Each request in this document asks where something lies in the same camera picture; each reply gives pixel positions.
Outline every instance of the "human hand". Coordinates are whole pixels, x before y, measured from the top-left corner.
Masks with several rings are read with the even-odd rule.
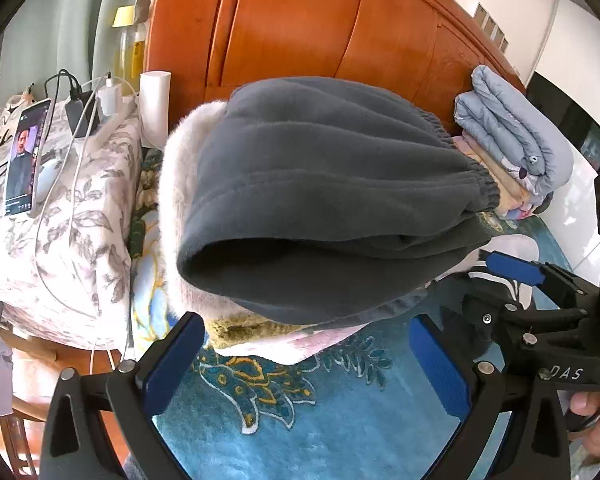
[[[571,411],[577,415],[591,416],[600,407],[600,392],[577,392],[571,398]],[[595,426],[580,432],[583,446],[594,457],[600,459],[600,418]]]

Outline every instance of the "phone screen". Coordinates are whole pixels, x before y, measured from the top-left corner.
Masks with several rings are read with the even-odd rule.
[[[9,155],[7,188],[4,196],[7,215],[31,210],[36,161],[49,106],[50,101],[44,101],[23,110],[20,114]]]

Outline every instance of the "folded gray quilt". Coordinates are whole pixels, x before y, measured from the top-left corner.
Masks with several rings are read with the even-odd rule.
[[[489,67],[472,73],[474,90],[456,97],[454,118],[539,205],[573,171],[569,141],[516,88]]]
[[[487,170],[438,119],[331,78],[232,94],[198,163],[178,270],[281,323],[330,322],[401,298],[484,244]]]

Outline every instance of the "man on phone screen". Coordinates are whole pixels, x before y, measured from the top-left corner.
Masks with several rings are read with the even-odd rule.
[[[16,153],[11,160],[9,176],[7,178],[7,198],[15,198],[29,192],[33,155],[26,149],[29,130],[22,130],[18,134]]]

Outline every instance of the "yellow label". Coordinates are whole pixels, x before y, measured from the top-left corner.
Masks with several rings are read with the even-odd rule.
[[[144,65],[144,41],[134,43],[134,54],[131,60],[131,79],[140,77]]]

